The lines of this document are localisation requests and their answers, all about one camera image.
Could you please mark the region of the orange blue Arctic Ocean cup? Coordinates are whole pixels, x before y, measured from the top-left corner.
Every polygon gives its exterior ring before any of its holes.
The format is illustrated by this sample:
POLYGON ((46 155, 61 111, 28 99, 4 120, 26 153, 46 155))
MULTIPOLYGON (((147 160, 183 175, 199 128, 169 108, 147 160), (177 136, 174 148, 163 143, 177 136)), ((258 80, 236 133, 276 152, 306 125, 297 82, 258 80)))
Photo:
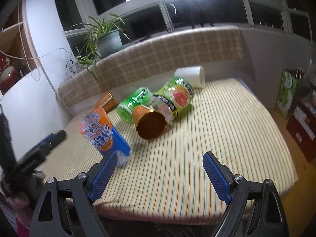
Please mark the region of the orange blue Arctic Ocean cup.
POLYGON ((131 157, 131 148, 116 130, 103 108, 93 109, 76 123, 77 130, 102 156, 115 151, 117 166, 124 166, 131 157))

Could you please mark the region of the far copper orange cup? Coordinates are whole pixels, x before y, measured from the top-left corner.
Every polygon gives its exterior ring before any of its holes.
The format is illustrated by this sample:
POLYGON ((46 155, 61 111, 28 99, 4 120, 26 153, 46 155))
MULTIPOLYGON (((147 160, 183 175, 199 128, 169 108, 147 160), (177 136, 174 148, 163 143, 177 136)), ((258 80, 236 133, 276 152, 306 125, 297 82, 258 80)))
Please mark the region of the far copper orange cup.
POLYGON ((109 91, 107 91, 94 105, 94 108, 102 108, 106 113, 109 113, 113 109, 117 108, 117 106, 118 102, 115 100, 113 95, 109 91))

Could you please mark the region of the copper orange cup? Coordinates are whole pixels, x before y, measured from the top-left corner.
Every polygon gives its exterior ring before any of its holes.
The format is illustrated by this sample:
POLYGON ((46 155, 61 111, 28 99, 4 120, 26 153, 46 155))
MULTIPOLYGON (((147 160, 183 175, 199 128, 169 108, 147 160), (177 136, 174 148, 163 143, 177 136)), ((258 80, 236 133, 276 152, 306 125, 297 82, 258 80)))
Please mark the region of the copper orange cup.
POLYGON ((107 91, 94 105, 94 108, 102 108, 106 113, 109 113, 113 109, 117 108, 117 106, 118 102, 115 100, 113 95, 109 91, 107 91))
POLYGON ((145 105, 137 105, 133 109, 132 119, 137 134, 144 140, 156 139, 166 129, 165 116, 145 105))

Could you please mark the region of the near copper orange cup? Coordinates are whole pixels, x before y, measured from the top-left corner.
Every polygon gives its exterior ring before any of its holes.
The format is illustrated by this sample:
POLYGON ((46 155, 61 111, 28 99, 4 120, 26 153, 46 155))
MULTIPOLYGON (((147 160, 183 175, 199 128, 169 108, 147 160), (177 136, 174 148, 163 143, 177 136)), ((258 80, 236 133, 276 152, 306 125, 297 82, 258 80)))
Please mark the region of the near copper orange cup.
POLYGON ((137 105, 133 109, 132 119, 137 134, 144 140, 156 139, 166 129, 165 116, 145 105, 137 105))

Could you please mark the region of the green grapefruit label cup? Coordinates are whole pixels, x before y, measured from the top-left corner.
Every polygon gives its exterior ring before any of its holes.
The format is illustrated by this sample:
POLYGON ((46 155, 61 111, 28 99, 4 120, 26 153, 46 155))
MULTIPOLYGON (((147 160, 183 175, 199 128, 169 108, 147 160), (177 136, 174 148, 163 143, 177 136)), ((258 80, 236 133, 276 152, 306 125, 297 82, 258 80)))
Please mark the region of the green grapefruit label cup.
POLYGON ((171 78, 150 98, 155 111, 162 113, 167 121, 173 121, 193 100, 193 87, 183 78, 171 78))

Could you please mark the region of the white plastic cup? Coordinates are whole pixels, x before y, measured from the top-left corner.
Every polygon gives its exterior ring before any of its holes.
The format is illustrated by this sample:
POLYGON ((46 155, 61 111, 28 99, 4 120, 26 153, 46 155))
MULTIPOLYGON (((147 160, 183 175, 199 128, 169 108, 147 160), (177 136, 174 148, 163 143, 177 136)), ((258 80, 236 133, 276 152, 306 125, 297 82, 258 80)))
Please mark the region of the white plastic cup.
POLYGON ((205 86, 205 70, 202 66, 178 68, 174 77, 185 79, 193 88, 204 88, 205 86))

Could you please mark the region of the green plastic cup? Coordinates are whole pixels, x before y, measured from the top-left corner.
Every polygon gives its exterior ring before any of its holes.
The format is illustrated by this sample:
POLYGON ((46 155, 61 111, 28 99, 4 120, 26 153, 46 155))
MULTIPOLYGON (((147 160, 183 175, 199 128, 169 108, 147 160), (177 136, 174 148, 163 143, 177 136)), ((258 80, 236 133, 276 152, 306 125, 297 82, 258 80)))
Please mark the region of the green plastic cup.
POLYGON ((153 93, 147 87, 138 88, 131 96, 120 102, 116 108, 116 112, 120 119, 125 123, 132 124, 132 112, 138 105, 148 106, 153 93))

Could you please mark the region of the striped beige seat cushion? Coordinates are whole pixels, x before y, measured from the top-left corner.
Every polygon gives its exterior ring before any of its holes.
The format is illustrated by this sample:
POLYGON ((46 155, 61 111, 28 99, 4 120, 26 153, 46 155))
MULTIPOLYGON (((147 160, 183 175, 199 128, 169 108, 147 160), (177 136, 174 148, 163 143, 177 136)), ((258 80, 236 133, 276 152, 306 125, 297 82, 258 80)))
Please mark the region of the striped beige seat cushion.
POLYGON ((281 196, 298 179, 276 123, 241 80, 216 80, 195 90, 191 105, 150 142, 115 111, 109 118, 132 155, 94 203, 104 217, 187 225, 216 222, 226 205, 203 168, 207 151, 250 181, 271 179, 281 196))

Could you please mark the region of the dark red cardboard box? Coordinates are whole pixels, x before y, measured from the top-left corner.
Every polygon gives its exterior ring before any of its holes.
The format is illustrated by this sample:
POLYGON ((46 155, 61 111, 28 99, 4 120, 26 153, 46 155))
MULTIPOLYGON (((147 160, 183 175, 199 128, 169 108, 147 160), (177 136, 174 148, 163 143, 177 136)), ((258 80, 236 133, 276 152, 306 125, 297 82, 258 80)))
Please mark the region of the dark red cardboard box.
POLYGON ((315 159, 315 108, 309 102, 299 101, 290 116, 286 129, 295 139, 306 160, 315 159))

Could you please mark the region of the green white shopping bag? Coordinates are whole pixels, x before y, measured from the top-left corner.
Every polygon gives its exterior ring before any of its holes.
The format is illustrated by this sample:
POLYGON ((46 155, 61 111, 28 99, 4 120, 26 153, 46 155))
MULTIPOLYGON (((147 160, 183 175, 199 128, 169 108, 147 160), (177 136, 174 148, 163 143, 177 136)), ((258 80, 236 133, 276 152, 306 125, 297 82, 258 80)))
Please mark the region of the green white shopping bag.
POLYGON ((294 106, 305 89, 305 72, 302 69, 283 70, 276 108, 285 118, 289 118, 294 106))

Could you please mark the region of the potted spider plant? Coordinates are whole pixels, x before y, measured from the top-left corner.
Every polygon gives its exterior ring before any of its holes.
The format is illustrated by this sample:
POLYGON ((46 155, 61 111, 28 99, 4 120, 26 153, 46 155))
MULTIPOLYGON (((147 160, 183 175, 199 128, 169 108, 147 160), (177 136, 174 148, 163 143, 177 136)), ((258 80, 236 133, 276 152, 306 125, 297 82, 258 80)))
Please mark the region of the potted spider plant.
POLYGON ((83 38, 84 45, 82 49, 77 49, 78 54, 74 61, 77 61, 78 65, 81 65, 81 70, 86 70, 95 80, 98 80, 95 69, 97 62, 123 49, 121 34, 129 39, 125 32, 124 20, 114 13, 109 13, 108 16, 111 18, 102 20, 90 16, 92 23, 77 23, 69 27, 73 29, 80 25, 88 26, 83 38))

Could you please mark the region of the plaid brown back cushion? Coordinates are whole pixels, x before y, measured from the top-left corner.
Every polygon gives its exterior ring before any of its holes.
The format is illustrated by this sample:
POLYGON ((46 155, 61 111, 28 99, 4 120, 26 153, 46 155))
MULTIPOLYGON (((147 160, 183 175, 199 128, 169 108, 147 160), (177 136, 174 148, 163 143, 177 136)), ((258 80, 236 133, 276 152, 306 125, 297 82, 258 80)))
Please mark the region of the plaid brown back cushion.
POLYGON ((189 29, 122 49, 60 84, 57 93, 69 108, 112 88, 196 66, 244 57, 236 26, 189 29))

